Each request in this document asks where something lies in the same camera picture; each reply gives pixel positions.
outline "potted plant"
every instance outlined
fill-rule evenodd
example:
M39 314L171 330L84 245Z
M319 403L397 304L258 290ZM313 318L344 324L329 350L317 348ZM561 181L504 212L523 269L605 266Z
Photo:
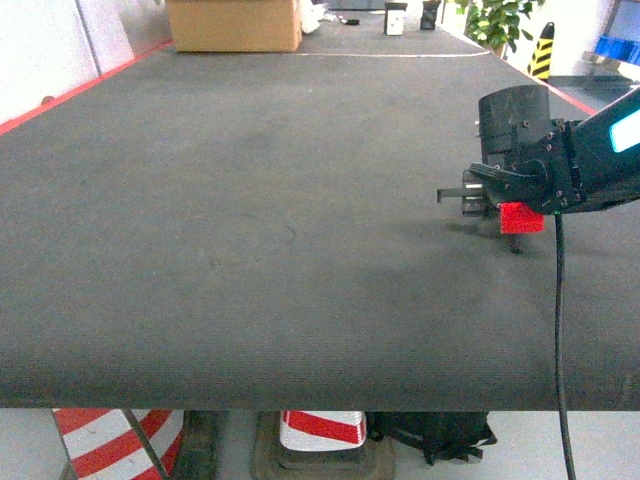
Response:
M458 12L468 8L465 35L502 57L506 45L514 52L520 35L527 40L533 36L520 28L521 16L530 18L534 6L545 0L454 0Z

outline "black mat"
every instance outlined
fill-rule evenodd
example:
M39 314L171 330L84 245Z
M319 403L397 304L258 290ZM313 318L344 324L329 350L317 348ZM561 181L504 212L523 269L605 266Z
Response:
M419 33L394 52L478 51ZM3 136L0 406L555 408L551 230L514 256L435 203L480 158L478 99L526 82L168 49ZM566 219L573 409L640 407L639 207Z

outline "blue bin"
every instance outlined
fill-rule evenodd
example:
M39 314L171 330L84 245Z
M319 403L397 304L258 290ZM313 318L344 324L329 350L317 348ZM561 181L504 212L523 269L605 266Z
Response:
M629 60L629 55L635 47L635 43L621 38L602 35L596 45L596 53L603 57L609 57L624 62Z

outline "black bag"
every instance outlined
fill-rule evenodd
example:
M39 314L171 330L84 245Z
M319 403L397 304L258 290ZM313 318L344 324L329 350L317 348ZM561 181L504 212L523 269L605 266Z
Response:
M426 462L482 458L478 447L498 439L487 424L488 412L372 412L367 413L368 435L374 441L385 436L424 453Z

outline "cardboard box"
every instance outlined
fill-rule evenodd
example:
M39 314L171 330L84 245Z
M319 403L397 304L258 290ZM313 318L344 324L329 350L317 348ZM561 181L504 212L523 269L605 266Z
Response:
M299 0L167 0L179 52L294 52Z

